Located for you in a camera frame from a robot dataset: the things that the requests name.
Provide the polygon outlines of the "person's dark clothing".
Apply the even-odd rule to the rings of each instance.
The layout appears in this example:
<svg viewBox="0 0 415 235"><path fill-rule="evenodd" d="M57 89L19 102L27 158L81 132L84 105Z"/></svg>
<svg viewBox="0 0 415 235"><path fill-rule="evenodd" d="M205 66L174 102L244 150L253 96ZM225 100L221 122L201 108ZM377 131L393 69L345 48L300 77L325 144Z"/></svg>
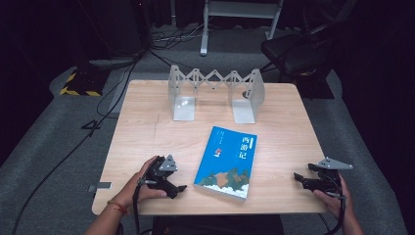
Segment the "person's dark clothing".
<svg viewBox="0 0 415 235"><path fill-rule="evenodd" d="M277 214L156 216L153 235L285 235Z"/></svg>

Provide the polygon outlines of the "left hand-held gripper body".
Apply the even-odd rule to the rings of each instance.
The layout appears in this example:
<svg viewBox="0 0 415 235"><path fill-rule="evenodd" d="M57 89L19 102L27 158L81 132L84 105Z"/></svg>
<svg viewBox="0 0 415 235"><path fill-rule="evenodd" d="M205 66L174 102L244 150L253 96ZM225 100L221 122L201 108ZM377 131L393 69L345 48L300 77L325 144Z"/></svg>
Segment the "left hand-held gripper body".
<svg viewBox="0 0 415 235"><path fill-rule="evenodd" d="M147 169L144 182L151 189L177 191L178 188L167 180L176 170L177 166L172 155L167 157L157 156Z"/></svg>

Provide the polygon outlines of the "blue book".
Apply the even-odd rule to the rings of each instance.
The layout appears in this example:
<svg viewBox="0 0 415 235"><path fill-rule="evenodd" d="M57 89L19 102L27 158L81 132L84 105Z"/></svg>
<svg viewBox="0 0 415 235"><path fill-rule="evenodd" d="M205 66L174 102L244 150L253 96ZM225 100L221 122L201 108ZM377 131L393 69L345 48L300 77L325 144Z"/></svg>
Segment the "blue book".
<svg viewBox="0 0 415 235"><path fill-rule="evenodd" d="M214 126L194 185L245 201L248 197L257 136Z"/></svg>

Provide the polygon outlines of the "black chair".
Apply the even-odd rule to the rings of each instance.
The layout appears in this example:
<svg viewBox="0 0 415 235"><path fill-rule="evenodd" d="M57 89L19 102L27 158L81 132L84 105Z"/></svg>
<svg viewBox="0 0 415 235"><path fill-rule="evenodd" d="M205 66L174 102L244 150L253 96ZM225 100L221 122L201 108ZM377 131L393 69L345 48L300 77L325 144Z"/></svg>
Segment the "black chair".
<svg viewBox="0 0 415 235"><path fill-rule="evenodd" d="M317 97L332 58L332 48L336 40L336 23L325 23L306 33L289 33L263 41L260 51L269 60L260 71L277 70L278 82L287 78L298 82L299 76L307 76L307 86L300 83L301 92L312 100Z"/></svg>

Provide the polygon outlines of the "grey stand base plate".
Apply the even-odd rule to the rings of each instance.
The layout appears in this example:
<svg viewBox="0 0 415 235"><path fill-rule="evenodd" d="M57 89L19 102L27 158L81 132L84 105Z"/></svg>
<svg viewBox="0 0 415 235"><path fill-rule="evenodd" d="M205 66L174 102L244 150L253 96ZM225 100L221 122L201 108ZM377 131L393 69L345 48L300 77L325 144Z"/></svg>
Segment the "grey stand base plate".
<svg viewBox="0 0 415 235"><path fill-rule="evenodd" d="M112 59L91 60L89 64L103 71L120 70L129 68L139 60L138 57L120 57Z"/></svg>

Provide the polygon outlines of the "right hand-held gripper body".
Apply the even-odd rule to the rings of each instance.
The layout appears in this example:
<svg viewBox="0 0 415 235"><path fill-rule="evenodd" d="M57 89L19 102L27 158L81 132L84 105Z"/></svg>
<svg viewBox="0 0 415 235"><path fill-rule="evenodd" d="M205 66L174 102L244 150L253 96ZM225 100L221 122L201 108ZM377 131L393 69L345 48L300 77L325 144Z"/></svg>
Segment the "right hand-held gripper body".
<svg viewBox="0 0 415 235"><path fill-rule="evenodd" d="M316 163L316 165L324 168L318 172L315 171L323 184L323 187L319 188L319 190L330 196L342 195L343 190L339 171L351 170L353 169L353 165L346 164L329 157L324 158L322 161Z"/></svg>

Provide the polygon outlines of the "expandable metal bookend rack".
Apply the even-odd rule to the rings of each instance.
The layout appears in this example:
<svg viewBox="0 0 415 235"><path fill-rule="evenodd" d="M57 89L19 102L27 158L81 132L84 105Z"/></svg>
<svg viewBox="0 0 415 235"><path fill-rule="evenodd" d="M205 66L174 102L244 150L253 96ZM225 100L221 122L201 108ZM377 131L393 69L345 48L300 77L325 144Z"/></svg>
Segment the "expandable metal bookend rack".
<svg viewBox="0 0 415 235"><path fill-rule="evenodd" d="M196 105L201 101L199 93L207 90L215 94L220 88L225 88L227 103L236 123L256 123L258 108L265 99L264 82L258 69L246 76L239 75L236 70L222 75L218 70L203 74L199 69L192 69L185 74L177 65L170 67L168 77L172 119L193 121Z"/></svg>

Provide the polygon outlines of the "grey tape strip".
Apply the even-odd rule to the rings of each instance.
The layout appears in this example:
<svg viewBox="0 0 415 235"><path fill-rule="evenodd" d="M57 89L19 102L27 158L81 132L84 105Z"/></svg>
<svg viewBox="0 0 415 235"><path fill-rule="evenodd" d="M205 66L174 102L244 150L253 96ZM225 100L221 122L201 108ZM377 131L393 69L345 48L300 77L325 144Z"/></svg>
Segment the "grey tape strip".
<svg viewBox="0 0 415 235"><path fill-rule="evenodd" d="M95 193L98 189L111 189L112 182L98 182L96 185L89 185L87 192Z"/></svg>

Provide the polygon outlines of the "white metal stand frame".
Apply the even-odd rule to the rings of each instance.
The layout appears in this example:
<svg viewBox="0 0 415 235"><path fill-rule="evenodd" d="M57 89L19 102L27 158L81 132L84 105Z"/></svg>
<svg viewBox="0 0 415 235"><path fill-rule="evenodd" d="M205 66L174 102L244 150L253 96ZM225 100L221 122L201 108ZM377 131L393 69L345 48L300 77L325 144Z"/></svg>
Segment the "white metal stand frame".
<svg viewBox="0 0 415 235"><path fill-rule="evenodd" d="M267 39L272 39L280 18L284 0L277 3L252 3L205 0L203 34L200 55L208 54L208 22L210 17L234 17L272 20L270 29L265 32Z"/></svg>

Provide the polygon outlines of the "black yellow striped base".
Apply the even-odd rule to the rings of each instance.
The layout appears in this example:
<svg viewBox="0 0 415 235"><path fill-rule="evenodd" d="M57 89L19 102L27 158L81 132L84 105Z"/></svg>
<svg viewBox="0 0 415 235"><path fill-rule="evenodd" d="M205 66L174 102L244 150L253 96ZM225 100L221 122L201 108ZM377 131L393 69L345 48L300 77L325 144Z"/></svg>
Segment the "black yellow striped base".
<svg viewBox="0 0 415 235"><path fill-rule="evenodd" d="M68 77L60 94L93 97L102 96L110 73L109 70L93 70L87 72L75 69Z"/></svg>

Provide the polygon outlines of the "person's right hand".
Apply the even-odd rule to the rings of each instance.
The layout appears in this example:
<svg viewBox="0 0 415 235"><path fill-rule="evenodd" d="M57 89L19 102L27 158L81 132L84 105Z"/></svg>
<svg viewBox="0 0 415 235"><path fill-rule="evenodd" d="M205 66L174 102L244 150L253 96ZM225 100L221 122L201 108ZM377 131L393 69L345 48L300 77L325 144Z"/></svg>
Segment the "person's right hand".
<svg viewBox="0 0 415 235"><path fill-rule="evenodd" d="M344 221L350 220L351 217L353 216L353 208L352 208L352 202L351 202L351 195L347 189L346 186L346 182L343 179L342 176L340 176L340 180L341 180L341 184L342 184L342 190L343 190L343 195L346 197L346 208L345 208L345 218ZM340 218L340 209L341 209L341 200L334 198L334 197L330 197L329 195L327 195L326 193L319 191L319 190L314 190L313 194L323 202L323 204L327 207L327 209L329 210L329 212L336 218L339 219Z"/></svg>

